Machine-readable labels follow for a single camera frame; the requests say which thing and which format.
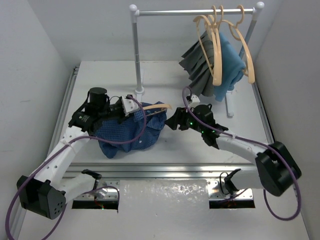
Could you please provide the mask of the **blue plaid button shirt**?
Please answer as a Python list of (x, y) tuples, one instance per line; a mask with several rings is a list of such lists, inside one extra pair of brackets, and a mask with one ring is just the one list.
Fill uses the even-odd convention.
[[(146, 107), (152, 104), (142, 102), (141, 105)], [(167, 111), (146, 116), (144, 111), (138, 110), (122, 123), (117, 120), (104, 121), (94, 136), (99, 138), (102, 153), (108, 159), (113, 159), (119, 151), (129, 153), (153, 146), (158, 141), (166, 120)]]

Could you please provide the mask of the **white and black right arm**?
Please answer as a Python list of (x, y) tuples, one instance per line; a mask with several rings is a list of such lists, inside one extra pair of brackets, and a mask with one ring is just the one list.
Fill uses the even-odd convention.
[(211, 104), (200, 104), (188, 111), (178, 107), (165, 124), (172, 130), (192, 129), (201, 134), (203, 141), (218, 150), (233, 153), (254, 164), (258, 181), (241, 181), (237, 168), (223, 179), (222, 190), (227, 194), (245, 188), (264, 188), (273, 196), (281, 196), (302, 175), (300, 168), (286, 146), (279, 141), (261, 146), (238, 138), (232, 138), (229, 129), (216, 123)]

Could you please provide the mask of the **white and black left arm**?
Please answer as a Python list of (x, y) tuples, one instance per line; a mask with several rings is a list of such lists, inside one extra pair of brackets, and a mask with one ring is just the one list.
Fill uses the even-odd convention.
[(29, 177), (17, 181), (18, 198), (23, 209), (54, 220), (64, 206), (97, 187), (101, 175), (85, 169), (78, 176), (63, 181), (70, 164), (105, 120), (125, 116), (123, 98), (111, 104), (107, 90), (93, 87), (84, 103), (72, 114), (58, 144), (43, 164)]

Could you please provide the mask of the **beige hanger with grey cloth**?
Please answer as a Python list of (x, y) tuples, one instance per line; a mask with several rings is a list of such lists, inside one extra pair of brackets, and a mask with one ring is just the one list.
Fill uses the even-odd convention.
[(214, 13), (198, 15), (193, 19), (196, 26), (198, 41), (206, 58), (212, 78), (214, 77), (216, 38), (213, 30)]

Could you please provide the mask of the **empty beige hanger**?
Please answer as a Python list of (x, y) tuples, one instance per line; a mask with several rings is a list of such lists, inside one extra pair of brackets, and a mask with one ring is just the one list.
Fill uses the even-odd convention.
[(247, 30), (247, 33), (245, 34), (245, 37), (243, 37), (241, 31), (239, 30), (239, 25), (242, 24), (244, 21), (245, 9), (241, 4), (237, 6), (237, 9), (240, 10), (241, 18), (239, 21), (236, 22), (236, 24), (233, 24), (232, 22), (230, 22), (228, 20), (223, 20), (223, 21), (228, 24), (229, 31), (230, 31), (232, 37), (235, 40), (237, 40), (238, 42), (242, 43), (243, 51), (240, 51), (240, 54), (243, 53), (243, 56), (239, 56), (241, 59), (243, 57), (245, 57), (245, 68), (242, 71), (242, 73), (247, 77), (249, 84), (254, 84), (256, 81), (255, 68), (254, 68), (254, 63), (253, 63), (250, 49), (248, 47), (249, 40), (250, 40), (252, 33), (253, 33), (253, 25), (250, 24), (250, 26)]

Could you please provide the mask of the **beige hanger with blue cloth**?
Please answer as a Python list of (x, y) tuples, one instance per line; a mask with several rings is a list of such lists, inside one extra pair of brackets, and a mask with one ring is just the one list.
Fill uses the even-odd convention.
[(222, 51), (221, 51), (221, 41), (220, 41), (220, 34), (219, 34), (220, 22), (217, 21), (216, 7), (213, 5), (211, 8), (214, 13), (214, 20), (212, 21), (212, 24), (213, 24), (213, 32), (215, 35), (215, 42), (216, 42), (216, 50), (214, 51), (216, 55), (214, 59), (213, 85), (220, 86), (222, 84)]

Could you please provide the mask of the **grey pleated cloth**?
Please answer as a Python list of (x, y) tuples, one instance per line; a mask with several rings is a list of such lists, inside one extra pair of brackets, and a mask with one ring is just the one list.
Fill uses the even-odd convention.
[(213, 97), (213, 77), (200, 42), (197, 41), (181, 57), (179, 65), (188, 73), (188, 79), (191, 80), (189, 87), (192, 93), (197, 96)]

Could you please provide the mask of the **light blue cloth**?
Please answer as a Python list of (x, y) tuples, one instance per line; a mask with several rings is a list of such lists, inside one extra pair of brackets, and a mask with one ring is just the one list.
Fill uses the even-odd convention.
[(242, 79), (246, 65), (222, 32), (219, 33), (219, 38), (222, 57), (222, 79), (221, 85), (214, 87), (213, 94), (215, 100), (221, 102), (225, 98), (227, 91), (232, 91), (235, 88), (235, 84)]

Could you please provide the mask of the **white metal clothes rack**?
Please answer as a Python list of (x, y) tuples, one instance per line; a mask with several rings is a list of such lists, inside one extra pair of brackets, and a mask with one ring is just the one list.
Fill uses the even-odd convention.
[[(243, 13), (245, 15), (252, 15), (249, 28), (244, 38), (245, 42), (248, 43), (251, 35), (254, 31), (258, 17), (262, 12), (265, 4), (259, 1), (252, 8), (245, 8)], [(138, 43), (138, 17), (155, 17), (155, 16), (198, 16), (213, 14), (213, 9), (193, 9), (193, 10), (139, 10), (135, 4), (129, 6), (130, 19), (132, 26), (133, 35), (133, 49), (134, 49), (134, 62), (135, 62), (135, 75), (136, 75), (136, 88), (134, 94), (137, 100), (142, 100), (142, 96), (145, 93), (143, 87), (143, 72), (141, 71), (140, 55), (139, 55), (139, 43)]]

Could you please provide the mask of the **aluminium left side rail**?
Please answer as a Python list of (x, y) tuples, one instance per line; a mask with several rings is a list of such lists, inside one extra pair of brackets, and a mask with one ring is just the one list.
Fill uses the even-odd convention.
[[(69, 80), (67, 82), (67, 86), (66, 86), (66, 90), (63, 96), (63, 100), (60, 106), (60, 110), (59, 110), (59, 114), (58, 114), (58, 118), (55, 124), (55, 128), (52, 134), (52, 138), (50, 141), (50, 145), (48, 148), (48, 152), (47, 152), (47, 156), (49, 156), (49, 154), (51, 153), (51, 151), (53, 150), (53, 148), (57, 145), (60, 137), (61, 137), (61, 132), (63, 130), (63, 125), (64, 125), (64, 121), (66, 118), (66, 114), (68, 111), (68, 107), (70, 104), (70, 99), (72, 96), (72, 92), (75, 86), (75, 82), (76, 82), (76, 78), (78, 75), (80, 69), (80, 64), (77, 64), (71, 71)], [(13, 218), (12, 223), (10, 223), (10, 232), (12, 234), (12, 236), (17, 240), (19, 238), (22, 226), (23, 226), (23, 222), (24, 222), (24, 218), (26, 216), (27, 211), (21, 207), (20, 204), (20, 200), (17, 199), (15, 205), (17, 206), (17, 211), (15, 214), (11, 213), (11, 217)]]

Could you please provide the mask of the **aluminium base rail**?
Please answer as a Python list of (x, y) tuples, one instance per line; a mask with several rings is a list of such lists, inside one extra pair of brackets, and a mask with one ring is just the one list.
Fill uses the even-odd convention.
[(73, 163), (63, 178), (76, 177), (82, 170), (89, 169), (102, 176), (99, 187), (120, 188), (121, 180), (205, 180), (209, 199), (222, 200), (220, 183), (231, 173), (233, 184), (239, 189), (260, 189), (262, 185), (257, 168), (250, 163)]

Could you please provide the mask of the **aluminium right side rail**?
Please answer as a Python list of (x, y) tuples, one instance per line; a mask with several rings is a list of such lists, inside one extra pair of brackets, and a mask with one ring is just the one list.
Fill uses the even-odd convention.
[[(266, 108), (265, 108), (265, 105), (264, 105), (264, 102), (263, 102), (263, 99), (262, 99), (258, 84), (256, 82), (252, 85), (252, 89), (253, 89), (254, 97), (255, 97), (255, 100), (256, 100), (256, 103), (257, 103), (257, 106), (258, 106), (258, 109), (259, 109), (259, 114), (260, 114), (260, 117), (261, 117), (261, 121), (262, 121), (264, 132), (265, 132), (265, 135), (266, 135), (266, 138), (267, 138), (267, 142), (269, 144), (272, 144), (273, 142), (275, 142), (275, 137), (274, 137), (274, 134), (273, 134), (273, 131), (272, 131), (272, 127), (271, 127), (271, 124), (270, 124), (270, 121), (269, 121), (269, 118), (268, 118), (268, 115), (267, 115), (267, 112), (266, 112)], [(296, 200), (298, 200), (298, 193), (297, 193), (297, 188), (296, 188), (295, 185), (293, 185), (293, 190), (294, 190), (294, 193), (295, 193)], [(312, 240), (310, 231), (307, 228), (307, 223), (306, 223), (306, 219), (304, 217), (302, 208), (301, 208), (300, 213), (301, 213), (302, 220), (303, 220), (306, 232), (307, 232), (308, 239)]]

